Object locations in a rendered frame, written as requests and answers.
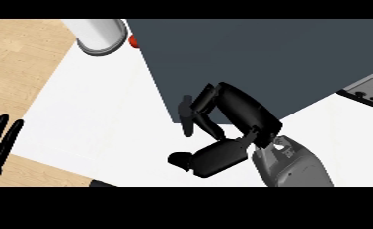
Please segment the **grey and black appliance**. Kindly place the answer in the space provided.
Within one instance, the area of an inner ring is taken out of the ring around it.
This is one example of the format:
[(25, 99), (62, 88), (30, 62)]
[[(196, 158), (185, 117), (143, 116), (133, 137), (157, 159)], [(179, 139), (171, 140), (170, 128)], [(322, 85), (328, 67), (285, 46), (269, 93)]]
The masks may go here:
[(373, 107), (373, 74), (348, 85), (337, 94)]

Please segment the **white cylindrical container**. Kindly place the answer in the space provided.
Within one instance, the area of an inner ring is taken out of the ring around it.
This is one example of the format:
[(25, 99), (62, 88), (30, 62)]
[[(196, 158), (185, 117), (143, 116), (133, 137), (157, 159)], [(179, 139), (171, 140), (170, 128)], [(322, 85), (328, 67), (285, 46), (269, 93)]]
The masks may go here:
[(129, 30), (121, 19), (62, 19), (77, 46), (90, 56), (105, 56), (123, 46)]

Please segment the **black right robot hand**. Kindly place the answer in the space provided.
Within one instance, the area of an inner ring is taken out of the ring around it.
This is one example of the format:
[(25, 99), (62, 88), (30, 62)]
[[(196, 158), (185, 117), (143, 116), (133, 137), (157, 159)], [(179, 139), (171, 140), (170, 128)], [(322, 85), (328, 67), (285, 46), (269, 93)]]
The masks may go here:
[[(230, 139), (222, 127), (210, 119), (210, 113), (220, 109), (242, 136)], [(194, 135), (194, 126), (211, 135), (216, 142), (191, 152), (174, 152), (168, 163), (194, 174), (208, 178), (248, 159), (248, 146), (267, 148), (283, 128), (283, 124), (261, 103), (235, 86), (220, 82), (207, 84), (196, 99), (185, 95), (179, 104), (179, 116), (186, 137)]]

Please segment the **black rounded object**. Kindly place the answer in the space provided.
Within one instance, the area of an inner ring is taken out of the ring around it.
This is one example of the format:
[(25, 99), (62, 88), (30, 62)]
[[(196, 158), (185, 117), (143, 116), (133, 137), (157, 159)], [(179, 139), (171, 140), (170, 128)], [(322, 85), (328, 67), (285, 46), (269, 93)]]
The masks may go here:
[(93, 180), (90, 181), (89, 186), (90, 186), (90, 187), (117, 187), (115, 185), (111, 185), (111, 184), (108, 184), (108, 183), (105, 183), (105, 182), (102, 182), (102, 181), (99, 181), (99, 180), (96, 180), (96, 179), (93, 179)]

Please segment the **dark grey cabinet door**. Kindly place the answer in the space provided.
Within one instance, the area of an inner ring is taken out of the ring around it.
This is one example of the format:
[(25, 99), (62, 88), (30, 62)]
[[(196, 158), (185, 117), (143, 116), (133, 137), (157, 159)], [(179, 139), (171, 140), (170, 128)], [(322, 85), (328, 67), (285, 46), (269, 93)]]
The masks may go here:
[(132, 19), (161, 98), (132, 123), (168, 135), (183, 95), (227, 82), (283, 118), (373, 74), (372, 19)]

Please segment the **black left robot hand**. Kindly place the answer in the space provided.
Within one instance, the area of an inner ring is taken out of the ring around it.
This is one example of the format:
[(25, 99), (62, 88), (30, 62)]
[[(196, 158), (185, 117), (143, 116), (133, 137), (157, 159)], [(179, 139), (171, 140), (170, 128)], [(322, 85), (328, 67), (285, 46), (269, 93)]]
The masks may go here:
[(24, 127), (24, 121), (18, 119), (15, 123), (12, 124), (6, 135), (3, 135), (3, 131), (6, 128), (9, 122), (9, 116), (6, 114), (0, 115), (0, 174), (3, 173), (3, 165), (6, 163), (6, 159), (21, 132), (21, 129)]

